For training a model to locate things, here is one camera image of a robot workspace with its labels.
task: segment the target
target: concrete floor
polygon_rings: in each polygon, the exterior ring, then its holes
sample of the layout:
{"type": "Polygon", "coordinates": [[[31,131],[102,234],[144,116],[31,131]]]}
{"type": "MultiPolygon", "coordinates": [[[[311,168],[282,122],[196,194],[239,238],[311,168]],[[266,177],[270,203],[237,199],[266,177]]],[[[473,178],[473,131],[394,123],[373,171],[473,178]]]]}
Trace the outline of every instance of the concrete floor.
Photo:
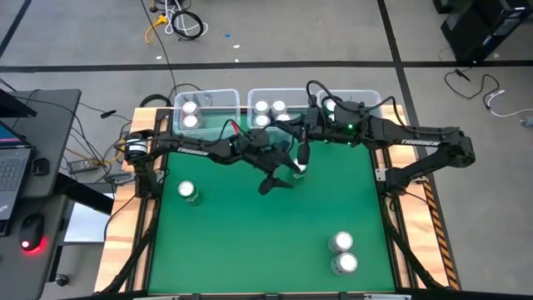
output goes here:
{"type": "MultiPolygon", "coordinates": [[[[440,32],[444,16],[429,0],[385,0],[401,60],[452,61],[440,32]]],[[[0,38],[7,32],[22,0],[0,2],[0,38]]],[[[192,11],[209,23],[208,33],[195,42],[178,42],[158,29],[171,63],[233,63],[290,61],[391,62],[392,55],[375,0],[275,0],[270,2],[196,0],[192,11]]],[[[5,66],[51,67],[48,72],[0,73],[20,90],[80,88],[82,101],[103,110],[131,116],[148,94],[168,94],[167,70],[116,72],[54,72],[57,66],[163,64],[161,47],[144,43],[148,22],[138,1],[34,0],[4,54],[5,66]]],[[[533,22],[524,23],[490,60],[532,60],[533,22]]],[[[420,124],[460,126],[474,143],[477,162],[467,169],[435,173],[459,277],[465,290],[533,294],[528,278],[533,269],[533,208],[530,183],[533,131],[518,117],[498,118],[487,112],[481,98],[465,100],[444,84],[453,68],[405,69],[420,124]]],[[[464,93],[481,85],[481,76],[496,77],[507,92],[494,108],[509,113],[533,108],[533,67],[475,68],[468,83],[451,77],[464,93]]],[[[394,95],[403,104],[401,86],[388,67],[301,67],[174,71],[178,82],[204,89],[235,88],[242,101],[252,88],[298,88],[310,79],[329,88],[374,89],[384,98],[394,95]]],[[[486,90],[492,82],[486,84],[486,90]]],[[[123,121],[101,120],[84,107],[78,116],[88,139],[103,152],[118,135],[123,121]]],[[[68,146],[82,151],[75,141],[68,146]]],[[[67,154],[69,160],[75,157],[67,154]]],[[[83,174],[91,182],[100,173],[83,174]]],[[[69,288],[48,286],[43,298],[87,295],[92,291],[101,248],[66,248],[60,272],[76,277],[69,288]],[[73,262],[83,258],[83,264],[73,262]]]]}

